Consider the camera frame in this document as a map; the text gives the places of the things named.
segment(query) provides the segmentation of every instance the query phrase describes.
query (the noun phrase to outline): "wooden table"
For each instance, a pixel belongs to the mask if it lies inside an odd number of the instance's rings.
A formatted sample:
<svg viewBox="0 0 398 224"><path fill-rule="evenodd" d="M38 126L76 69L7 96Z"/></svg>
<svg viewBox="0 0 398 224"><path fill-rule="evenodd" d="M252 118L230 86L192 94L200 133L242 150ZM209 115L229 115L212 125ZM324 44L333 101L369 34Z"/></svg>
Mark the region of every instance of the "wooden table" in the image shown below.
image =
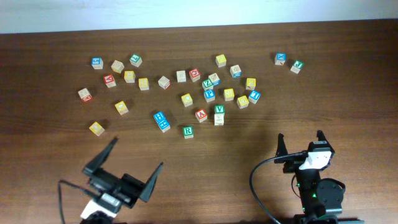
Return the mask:
<svg viewBox="0 0 398 224"><path fill-rule="evenodd" d="M1 223L60 223L57 181L85 185L84 165L114 137L120 138L104 168L145 181L164 162L149 203L122 209L129 223L237 223L268 217L249 189L249 173L275 154L278 133L289 152L306 150L323 130L336 155L322 177L347 186L340 217L368 223L395 223L398 216L398 21L311 22L178 29L106 30L0 35ZM288 62L275 66L276 52ZM128 59L143 58L139 68ZM215 56L225 54L218 68ZM100 56L103 70L90 60ZM111 71L120 60L137 77L147 77L149 91L127 84ZM301 60L296 75L288 66ZM229 67L238 64L241 78ZM202 78L216 72L221 85L206 103L201 82L177 83L177 70L198 68ZM107 88L112 73L117 86ZM157 80L171 79L168 90ZM257 78L262 93L256 105L240 110L225 102L222 91L248 95L247 77ZM83 103L77 91L88 88ZM184 108L181 95L194 105ZM124 100L129 112L114 104ZM194 111L214 113L224 104L224 126L210 118L199 123ZM171 130L162 133L153 114L163 111ZM88 127L98 121L100 137ZM182 128L192 125L193 139ZM279 218L302 213L290 188L292 175L282 165L258 170L254 187ZM89 198L63 188L68 223L78 223Z"/></svg>

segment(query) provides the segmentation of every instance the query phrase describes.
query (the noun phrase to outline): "yellow block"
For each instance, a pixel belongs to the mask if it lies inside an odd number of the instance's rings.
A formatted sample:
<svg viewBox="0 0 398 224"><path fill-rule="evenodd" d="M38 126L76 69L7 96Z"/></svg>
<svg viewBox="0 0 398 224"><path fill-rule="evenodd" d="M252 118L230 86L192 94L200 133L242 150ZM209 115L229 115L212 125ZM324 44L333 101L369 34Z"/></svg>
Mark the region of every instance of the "yellow block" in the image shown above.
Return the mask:
<svg viewBox="0 0 398 224"><path fill-rule="evenodd" d="M246 96L241 96L238 98L238 102L241 106L244 106L246 104L249 104L249 100Z"/></svg>
<svg viewBox="0 0 398 224"><path fill-rule="evenodd" d="M256 79L255 78L248 78L246 80L246 85L251 87L256 87Z"/></svg>
<svg viewBox="0 0 398 224"><path fill-rule="evenodd" d="M121 111L124 111L124 110L127 109L127 106L124 104L123 101L120 101L119 103L116 103L114 106L116 107L118 112L121 112Z"/></svg>
<svg viewBox="0 0 398 224"><path fill-rule="evenodd" d="M182 100L185 104L193 101L193 100L192 100L192 97L191 97L191 95L190 95L189 93L187 93L187 94L181 96L181 100Z"/></svg>
<svg viewBox="0 0 398 224"><path fill-rule="evenodd" d="M94 133L94 134L98 134L103 128L100 124L98 124L98 122L94 122L89 129Z"/></svg>
<svg viewBox="0 0 398 224"><path fill-rule="evenodd" d="M139 78L139 79L138 79L138 86L139 86L139 87L146 87L146 86L148 86L148 79L147 79L147 78Z"/></svg>
<svg viewBox="0 0 398 224"><path fill-rule="evenodd" d="M235 96L234 89L225 89L224 90L225 97L232 97Z"/></svg>
<svg viewBox="0 0 398 224"><path fill-rule="evenodd" d="M124 79L133 79L135 76L134 71L124 71Z"/></svg>
<svg viewBox="0 0 398 224"><path fill-rule="evenodd" d="M225 58L224 54L217 56L216 59L217 59L218 63L226 62L226 58Z"/></svg>

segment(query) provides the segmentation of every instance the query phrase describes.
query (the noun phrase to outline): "cable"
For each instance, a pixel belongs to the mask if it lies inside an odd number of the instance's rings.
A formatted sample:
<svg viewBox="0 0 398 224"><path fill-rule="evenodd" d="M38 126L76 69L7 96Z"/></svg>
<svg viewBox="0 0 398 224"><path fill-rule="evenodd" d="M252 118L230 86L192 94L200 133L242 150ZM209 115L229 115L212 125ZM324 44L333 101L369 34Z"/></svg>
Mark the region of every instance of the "cable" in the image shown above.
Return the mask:
<svg viewBox="0 0 398 224"><path fill-rule="evenodd" d="M293 181L294 181L295 178L296 178L296 175L294 174L294 175L293 175L293 178L292 178L292 183L291 183L291 185L292 185L292 190L293 190L294 194L295 194L296 196L298 196L298 198L301 198L301 197L296 193L296 191L294 190L294 187L293 187Z"/></svg>
<svg viewBox="0 0 398 224"><path fill-rule="evenodd" d="M268 209L262 204L262 202L260 201L259 197L257 196L257 194L254 191L254 187L253 187L253 175L255 173L255 171L262 165L264 165L267 162L270 161L274 161L276 159L283 159L283 158L288 158L288 157L294 157L294 156L302 156L303 153L302 152L298 152L298 153L293 153L293 154L289 154L289 155L285 155L285 156L277 156L277 157L273 157L270 159L266 159L262 162L260 162L250 173L250 178L249 178L249 185L250 185L250 190L254 196L254 198L257 200L257 202L259 203L260 207L267 213L267 215L269 216L269 218L271 218L272 221L274 221L276 224L281 224L280 221L278 221L274 216L271 215L271 213L268 211Z"/></svg>
<svg viewBox="0 0 398 224"><path fill-rule="evenodd" d="M87 189L84 189L83 187L80 187L78 185L75 185L73 183L70 183L66 180L60 180L58 181L58 207L60 210L60 216L61 216L61 222L62 224L65 224L65 218L63 217L63 211L62 211L62 193L61 193L61 184L65 184L73 189L79 189L81 190L84 194L87 194L90 197L97 197L97 195Z"/></svg>

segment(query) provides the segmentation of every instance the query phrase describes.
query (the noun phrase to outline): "black cable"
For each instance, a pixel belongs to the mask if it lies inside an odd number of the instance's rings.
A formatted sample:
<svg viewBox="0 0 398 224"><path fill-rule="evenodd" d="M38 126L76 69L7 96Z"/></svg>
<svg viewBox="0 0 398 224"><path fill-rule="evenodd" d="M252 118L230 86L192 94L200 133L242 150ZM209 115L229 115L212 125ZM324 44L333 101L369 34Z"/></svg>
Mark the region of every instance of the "black cable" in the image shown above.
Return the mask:
<svg viewBox="0 0 398 224"><path fill-rule="evenodd" d="M289 154L289 155L285 155L285 156L277 156L277 157L273 157L270 159L266 159L262 162L260 162L250 173L250 178L249 178L249 185L250 185L250 190L254 196L254 198L257 200L257 202L259 203L260 207L267 213L267 215L269 216L269 218L271 218L272 221L274 221L277 224L281 224L274 216L271 215L271 213L268 211L268 209L262 204L262 202L260 201L259 197L257 196L257 194L254 191L254 187L253 187L253 175L255 173L255 171L262 166L263 164L270 162L270 161L274 161L276 159L283 159L283 158L288 158L288 157L293 157L293 156L302 156L303 153L302 152L298 152L298 153L293 153L293 154Z"/></svg>
<svg viewBox="0 0 398 224"><path fill-rule="evenodd" d="M293 190L294 194L295 194L296 196L298 196L298 198L301 198L301 197L296 193L296 191L294 190L294 187L293 187L293 181L294 181L295 178L296 178L296 175L294 174L294 175L293 175L293 178L292 178L292 183L291 183L291 185L292 185L292 190Z"/></svg>
<svg viewBox="0 0 398 224"><path fill-rule="evenodd" d="M68 181L66 181L66 180L60 180L60 181L58 181L58 207L59 207L59 210L60 210L61 222L62 222L62 224L65 224L65 218L63 217L63 211L62 211L61 184L65 184L65 185L67 185L67 186L69 186L69 187L72 187L72 188L74 188L74 189L79 189L79 190L81 190L84 194L87 194L88 196L93 197L93 198L94 198L94 197L97 197L97 194L96 194L96 193L93 193L93 192L91 192L91 191L89 191L89 190L87 190L87 189L84 189L83 187L80 187L80 186L78 186L78 185L75 185L75 184L73 184L73 183L70 183L70 182L68 182Z"/></svg>

